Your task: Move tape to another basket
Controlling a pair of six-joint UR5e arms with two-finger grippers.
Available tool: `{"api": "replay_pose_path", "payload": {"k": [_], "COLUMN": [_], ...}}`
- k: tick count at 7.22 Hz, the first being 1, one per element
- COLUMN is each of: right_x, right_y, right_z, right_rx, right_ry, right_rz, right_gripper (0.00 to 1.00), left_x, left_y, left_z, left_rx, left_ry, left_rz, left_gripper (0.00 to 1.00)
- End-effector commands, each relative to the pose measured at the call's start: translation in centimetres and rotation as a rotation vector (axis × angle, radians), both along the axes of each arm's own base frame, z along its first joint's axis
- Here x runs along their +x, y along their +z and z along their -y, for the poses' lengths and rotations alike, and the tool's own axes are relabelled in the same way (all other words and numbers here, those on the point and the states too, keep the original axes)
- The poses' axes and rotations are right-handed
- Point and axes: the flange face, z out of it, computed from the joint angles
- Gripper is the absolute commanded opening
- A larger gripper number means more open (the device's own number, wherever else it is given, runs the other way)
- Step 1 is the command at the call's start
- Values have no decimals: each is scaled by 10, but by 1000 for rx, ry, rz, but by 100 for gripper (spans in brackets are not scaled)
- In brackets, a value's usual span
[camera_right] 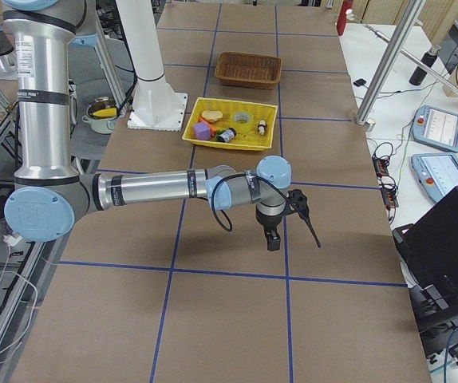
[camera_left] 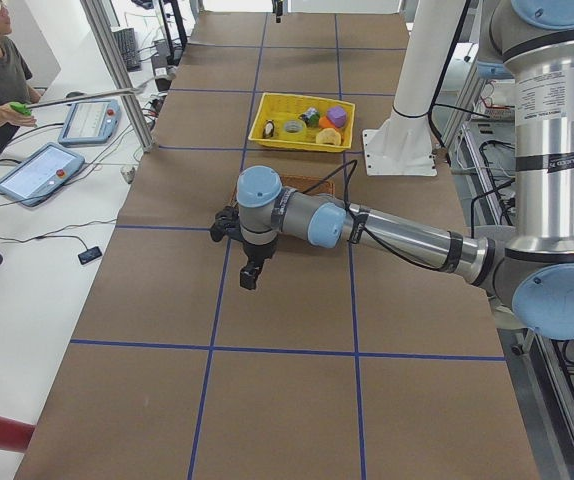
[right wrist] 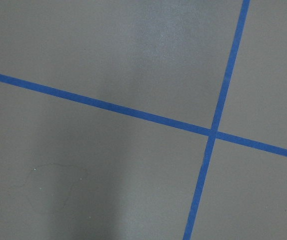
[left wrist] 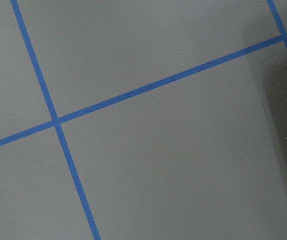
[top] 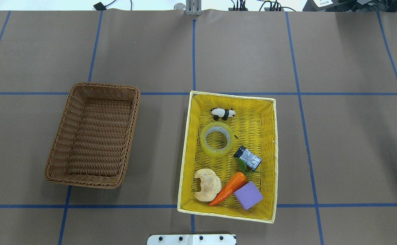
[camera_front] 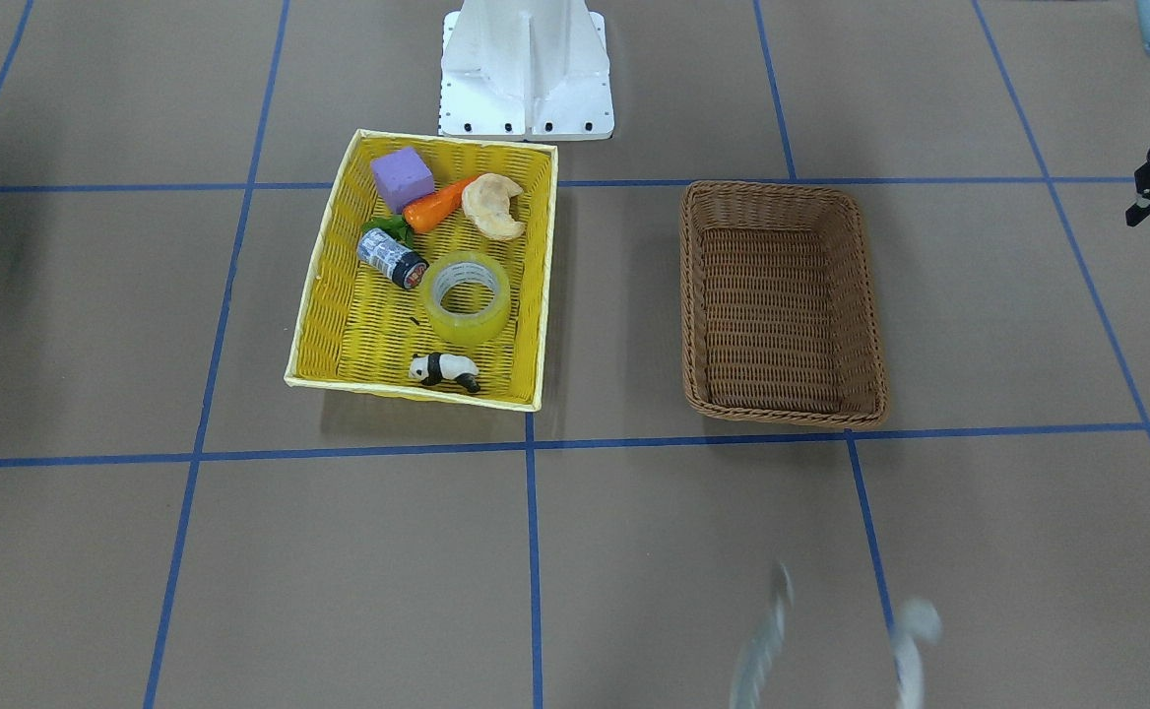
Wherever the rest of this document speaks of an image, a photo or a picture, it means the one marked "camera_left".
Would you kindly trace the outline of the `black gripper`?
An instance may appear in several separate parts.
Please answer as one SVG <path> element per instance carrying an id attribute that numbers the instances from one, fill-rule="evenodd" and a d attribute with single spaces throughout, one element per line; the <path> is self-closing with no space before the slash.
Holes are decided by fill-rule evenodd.
<path id="1" fill-rule="evenodd" d="M 276 252 L 276 242 L 272 241 L 256 245 L 245 241 L 243 243 L 243 251 L 248 258 L 248 262 L 239 272 L 239 283 L 246 290 L 256 290 L 264 262 L 271 259 Z"/>

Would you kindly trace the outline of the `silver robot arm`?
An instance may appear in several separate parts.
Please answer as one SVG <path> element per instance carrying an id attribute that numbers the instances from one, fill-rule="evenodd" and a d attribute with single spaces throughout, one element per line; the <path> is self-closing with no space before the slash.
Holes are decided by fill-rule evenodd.
<path id="1" fill-rule="evenodd" d="M 553 340 L 574 339 L 574 1 L 486 1 L 478 71 L 514 80 L 517 217 L 487 237 L 468 238 L 328 195 L 285 187 L 253 166 L 236 201 L 247 265 L 256 285 L 279 234 L 332 248 L 340 240 L 386 250 L 452 273 L 508 307 L 519 324 Z"/>

